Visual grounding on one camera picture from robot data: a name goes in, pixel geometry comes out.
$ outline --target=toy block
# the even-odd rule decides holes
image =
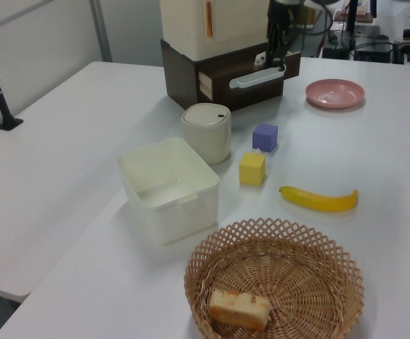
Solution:
[[[271,152],[277,145],[278,127],[270,124],[259,124],[252,132],[252,148]]]
[[[263,154],[245,153],[240,161],[240,184],[261,186],[266,171],[266,157]]]

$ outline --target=white lid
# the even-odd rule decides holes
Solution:
[[[183,119],[190,124],[209,126],[221,123],[229,114],[230,110],[226,106],[203,103],[188,108]]]

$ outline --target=white canister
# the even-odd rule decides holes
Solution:
[[[230,152],[231,115],[223,105],[192,105],[182,116],[183,137],[208,165],[224,161]]]

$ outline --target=bread slice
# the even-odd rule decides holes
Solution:
[[[263,331],[271,304],[266,297],[216,290],[211,295],[210,317],[221,323]]]

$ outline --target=yellow cube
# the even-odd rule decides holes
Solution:
[[[240,161],[240,184],[261,186],[266,168],[265,159],[263,154],[245,153]]]

